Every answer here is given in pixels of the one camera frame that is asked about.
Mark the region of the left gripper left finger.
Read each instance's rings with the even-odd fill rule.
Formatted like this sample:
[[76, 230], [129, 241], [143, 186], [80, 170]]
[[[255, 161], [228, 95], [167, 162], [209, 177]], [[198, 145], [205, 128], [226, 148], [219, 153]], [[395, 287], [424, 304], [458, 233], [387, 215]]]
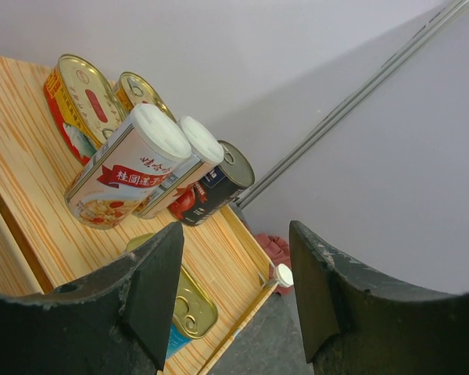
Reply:
[[183, 247], [182, 226], [170, 223], [48, 294], [0, 293], [0, 374], [162, 371]]

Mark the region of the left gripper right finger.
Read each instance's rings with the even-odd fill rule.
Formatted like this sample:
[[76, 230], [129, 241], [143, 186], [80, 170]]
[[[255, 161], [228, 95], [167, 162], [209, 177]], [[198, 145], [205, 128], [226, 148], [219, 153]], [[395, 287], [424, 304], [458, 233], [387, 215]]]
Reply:
[[390, 277], [289, 224], [306, 361], [316, 374], [469, 374], [469, 292]]

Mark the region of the gold spam can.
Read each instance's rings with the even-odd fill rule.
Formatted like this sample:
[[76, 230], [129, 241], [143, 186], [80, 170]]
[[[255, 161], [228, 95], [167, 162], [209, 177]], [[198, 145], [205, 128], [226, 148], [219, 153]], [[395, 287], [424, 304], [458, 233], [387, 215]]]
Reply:
[[213, 299], [181, 265], [183, 245], [181, 234], [165, 238], [142, 261], [124, 308], [129, 331], [160, 363], [204, 338], [218, 318]]

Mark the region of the dark blue round can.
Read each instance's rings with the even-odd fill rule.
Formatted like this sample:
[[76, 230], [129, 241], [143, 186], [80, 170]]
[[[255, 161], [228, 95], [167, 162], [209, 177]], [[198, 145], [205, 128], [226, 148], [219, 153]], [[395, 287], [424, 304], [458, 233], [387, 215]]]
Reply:
[[254, 170], [242, 152], [227, 141], [219, 143], [224, 160], [168, 206], [176, 220], [190, 227], [204, 223], [255, 182]]

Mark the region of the white-lid cylindrical can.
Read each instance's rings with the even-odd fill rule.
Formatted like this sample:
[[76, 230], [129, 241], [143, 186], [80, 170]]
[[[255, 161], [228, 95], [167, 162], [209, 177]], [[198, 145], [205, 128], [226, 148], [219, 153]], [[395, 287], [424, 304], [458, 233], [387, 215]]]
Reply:
[[191, 153], [175, 122], [155, 105], [137, 104], [66, 189], [66, 206], [81, 223], [111, 229]]

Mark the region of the oval fish can front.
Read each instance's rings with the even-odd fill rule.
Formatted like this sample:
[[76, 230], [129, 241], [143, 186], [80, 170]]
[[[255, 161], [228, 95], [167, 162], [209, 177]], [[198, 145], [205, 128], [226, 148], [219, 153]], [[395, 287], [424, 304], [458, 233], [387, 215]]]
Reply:
[[55, 125], [68, 149], [86, 164], [127, 114], [104, 75], [89, 61], [64, 54], [43, 85]]

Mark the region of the oval fish can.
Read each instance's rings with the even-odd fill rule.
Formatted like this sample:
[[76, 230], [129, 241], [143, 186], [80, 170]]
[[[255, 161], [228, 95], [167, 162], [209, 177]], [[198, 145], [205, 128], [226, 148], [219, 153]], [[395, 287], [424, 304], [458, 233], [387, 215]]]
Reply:
[[173, 122], [177, 122], [153, 86], [136, 73], [123, 72], [114, 84], [113, 92], [125, 113], [129, 113], [137, 104], [153, 104]]
[[104, 75], [89, 61], [64, 54], [43, 85], [55, 125], [68, 149], [86, 164], [127, 114]]

